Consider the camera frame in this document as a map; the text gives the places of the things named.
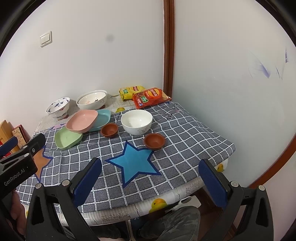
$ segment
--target bowl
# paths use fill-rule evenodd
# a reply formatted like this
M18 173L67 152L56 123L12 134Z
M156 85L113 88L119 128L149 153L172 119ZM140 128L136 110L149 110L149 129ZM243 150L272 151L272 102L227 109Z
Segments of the bowl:
M118 126L114 123L106 124L102 127L101 133L104 137L113 138L118 132Z
M165 138L158 133L150 133L144 138L144 144L151 150L159 150L165 144Z
M72 132L64 126L54 135L54 141L59 149L66 150L80 142L82 136L82 133Z
M80 110L68 121L66 128L72 132L87 132L92 128L97 116L96 110Z
M90 91L80 96L76 104L81 110L98 110L107 101L107 91Z
M152 124L152 115L146 110L130 110L121 117L125 131L131 135L143 135Z
M70 107L70 98L64 97L53 102L47 109L46 113L52 118L61 120L67 115Z
M104 110L97 110L98 116L89 130L90 132L99 131L104 125L110 122L111 111L104 109Z

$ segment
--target white bowl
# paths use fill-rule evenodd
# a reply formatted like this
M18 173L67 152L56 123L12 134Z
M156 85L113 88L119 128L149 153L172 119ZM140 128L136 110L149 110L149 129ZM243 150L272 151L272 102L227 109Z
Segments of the white bowl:
M125 131L131 135L143 135L152 124L152 115L146 110L130 110L121 117Z
M98 110L107 101L107 91L90 91L80 96L76 104L81 110Z
M47 109L46 113L53 118L61 120L67 115L70 107L70 98L64 97L53 102Z

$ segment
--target rubber duck print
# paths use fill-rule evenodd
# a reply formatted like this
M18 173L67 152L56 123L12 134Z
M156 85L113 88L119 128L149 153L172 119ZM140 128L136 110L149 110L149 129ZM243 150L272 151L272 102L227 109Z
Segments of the rubber duck print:
M119 108L116 110L115 113L122 112L122 111L125 111L125 108L123 108L123 107L119 107Z
M222 164L222 163L220 163L220 164L218 165L218 167L217 167L217 171L218 171L218 172L223 172L223 171L224 171L224 169L223 169L223 164Z
M153 212L160 210L166 206L167 206L167 204L166 204L165 200L163 200L162 198L157 198L152 202L151 209L150 209L149 213L153 213Z

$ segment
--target green plastic plate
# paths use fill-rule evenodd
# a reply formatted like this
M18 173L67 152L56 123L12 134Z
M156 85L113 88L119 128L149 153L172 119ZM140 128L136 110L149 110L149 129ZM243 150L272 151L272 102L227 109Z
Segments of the green plastic plate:
M55 134L54 141L59 149L66 150L80 142L82 136L82 133L72 132L66 127L63 127Z

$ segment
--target brown clay cup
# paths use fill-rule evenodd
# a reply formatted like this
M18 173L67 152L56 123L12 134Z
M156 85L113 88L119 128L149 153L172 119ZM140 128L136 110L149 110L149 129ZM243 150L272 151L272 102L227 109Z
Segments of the brown clay cup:
M114 138L117 132L118 132L118 126L114 123L106 124L101 129L102 135L107 138Z
M159 150L165 144L165 138L158 133L150 133L144 138L146 147L151 150Z

